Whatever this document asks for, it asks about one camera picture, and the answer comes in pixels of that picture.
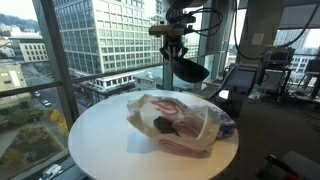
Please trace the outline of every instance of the plastic bag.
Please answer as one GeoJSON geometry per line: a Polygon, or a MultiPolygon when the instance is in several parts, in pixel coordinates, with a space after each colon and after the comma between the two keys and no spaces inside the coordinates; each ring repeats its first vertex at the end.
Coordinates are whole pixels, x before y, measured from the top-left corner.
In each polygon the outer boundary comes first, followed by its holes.
{"type": "Polygon", "coordinates": [[[212,149],[221,123],[208,106],[191,109],[174,98],[145,94],[127,107],[127,120],[143,134],[200,153],[212,149]]]}

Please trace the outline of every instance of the round white table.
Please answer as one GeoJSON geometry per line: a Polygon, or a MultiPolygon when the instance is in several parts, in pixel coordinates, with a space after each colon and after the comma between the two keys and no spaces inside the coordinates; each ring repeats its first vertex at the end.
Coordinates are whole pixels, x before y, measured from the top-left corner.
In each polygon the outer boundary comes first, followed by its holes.
{"type": "Polygon", "coordinates": [[[143,135],[127,121],[128,100],[144,94],[172,97],[186,105],[211,105],[193,95],[161,90],[137,91],[110,97],[86,110],[69,135],[76,164],[94,179],[210,179],[233,160],[238,132],[216,141],[204,155],[180,154],[143,135]]]}

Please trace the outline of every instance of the car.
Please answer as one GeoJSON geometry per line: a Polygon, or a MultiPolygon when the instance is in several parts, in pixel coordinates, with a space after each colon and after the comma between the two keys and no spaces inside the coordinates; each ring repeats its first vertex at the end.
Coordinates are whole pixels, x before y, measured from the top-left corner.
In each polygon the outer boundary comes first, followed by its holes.
{"type": "Polygon", "coordinates": [[[34,92],[34,97],[40,97],[40,93],[38,91],[34,92]]]}
{"type": "Polygon", "coordinates": [[[48,100],[43,100],[43,101],[41,101],[41,103],[42,103],[45,107],[51,106],[51,103],[50,103],[48,100]]]}
{"type": "Polygon", "coordinates": [[[63,172],[62,167],[58,164],[53,164],[50,166],[45,172],[43,172],[42,176],[39,178],[39,180],[49,180],[55,177],[58,174],[61,174],[63,172]]]}

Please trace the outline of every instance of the sky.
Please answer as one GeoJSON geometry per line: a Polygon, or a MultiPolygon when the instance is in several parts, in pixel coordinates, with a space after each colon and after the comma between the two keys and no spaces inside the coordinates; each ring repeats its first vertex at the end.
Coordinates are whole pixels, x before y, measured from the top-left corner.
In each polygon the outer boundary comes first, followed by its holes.
{"type": "MultiPolygon", "coordinates": [[[[154,7],[154,1],[147,0],[146,6],[154,7]]],[[[32,0],[1,0],[0,13],[12,16],[18,16],[22,19],[33,19],[37,20],[32,0]]],[[[239,41],[244,22],[245,10],[238,11],[238,22],[237,22],[237,39],[239,41]]],[[[194,29],[199,29],[201,23],[201,16],[197,15],[197,22],[194,24],[194,29]]],[[[232,29],[232,36],[230,43],[234,44],[232,29]]],[[[305,47],[318,48],[320,45],[320,29],[312,29],[305,43],[305,47]]]]}

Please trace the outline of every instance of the desk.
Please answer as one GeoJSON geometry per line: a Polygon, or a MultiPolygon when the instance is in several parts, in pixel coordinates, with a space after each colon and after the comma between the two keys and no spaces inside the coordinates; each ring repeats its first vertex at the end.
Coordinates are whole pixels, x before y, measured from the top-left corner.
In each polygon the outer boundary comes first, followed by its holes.
{"type": "Polygon", "coordinates": [[[216,141],[205,155],[179,154],[143,135],[127,121],[128,100],[143,94],[172,97],[186,105],[213,105],[193,95],[173,91],[137,91],[110,97],[86,110],[69,135],[76,164],[94,179],[210,179],[233,160],[238,132],[216,141]]]}

